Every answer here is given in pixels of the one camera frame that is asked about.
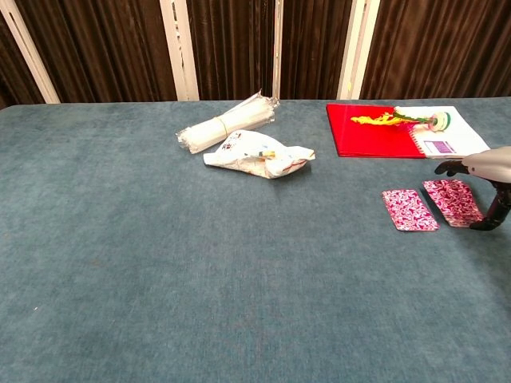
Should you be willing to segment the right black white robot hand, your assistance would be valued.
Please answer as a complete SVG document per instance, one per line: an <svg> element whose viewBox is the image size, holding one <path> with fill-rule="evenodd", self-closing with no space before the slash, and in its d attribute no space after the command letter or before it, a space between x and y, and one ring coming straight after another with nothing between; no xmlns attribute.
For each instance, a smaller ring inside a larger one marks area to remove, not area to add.
<svg viewBox="0 0 511 383"><path fill-rule="evenodd" d="M496 196L486 216L469 228L477 231L492 231L499 227L510 212L510 146L493 148L465 156L461 160L446 160L434 170L440 175L468 174L489 181L496 189Z"/></svg>

